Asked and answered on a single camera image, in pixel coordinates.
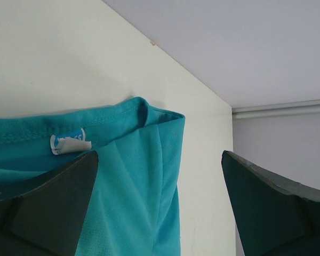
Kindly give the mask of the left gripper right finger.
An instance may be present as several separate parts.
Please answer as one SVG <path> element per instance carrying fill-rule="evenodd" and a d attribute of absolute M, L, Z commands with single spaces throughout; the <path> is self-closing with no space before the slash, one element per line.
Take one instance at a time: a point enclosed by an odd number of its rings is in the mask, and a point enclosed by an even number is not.
<path fill-rule="evenodd" d="M 245 255 L 320 255 L 320 190 L 231 151 L 221 165 Z"/>

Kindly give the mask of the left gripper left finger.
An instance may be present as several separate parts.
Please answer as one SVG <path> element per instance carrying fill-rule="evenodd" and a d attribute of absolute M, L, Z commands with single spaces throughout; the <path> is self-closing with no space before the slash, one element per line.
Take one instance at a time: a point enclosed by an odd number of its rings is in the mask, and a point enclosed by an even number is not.
<path fill-rule="evenodd" d="M 0 255 L 75 255 L 98 164 L 91 151 L 0 188 Z"/>

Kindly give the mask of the teal t shirt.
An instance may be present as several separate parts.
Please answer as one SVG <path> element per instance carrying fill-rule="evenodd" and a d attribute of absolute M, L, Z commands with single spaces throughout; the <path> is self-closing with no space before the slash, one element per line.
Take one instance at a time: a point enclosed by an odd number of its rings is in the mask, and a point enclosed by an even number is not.
<path fill-rule="evenodd" d="M 0 118 L 0 188 L 74 160 L 89 141 L 98 172 L 77 255 L 180 255 L 178 175 L 185 117 L 136 97 L 65 114 Z"/>

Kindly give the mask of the right aluminium frame post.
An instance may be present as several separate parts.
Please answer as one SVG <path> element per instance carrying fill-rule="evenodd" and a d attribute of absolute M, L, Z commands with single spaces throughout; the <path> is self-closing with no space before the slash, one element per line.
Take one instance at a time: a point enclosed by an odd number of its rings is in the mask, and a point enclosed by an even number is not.
<path fill-rule="evenodd" d="M 320 100 L 299 101 L 232 109 L 233 119 L 252 119 L 308 114 L 320 114 Z"/>

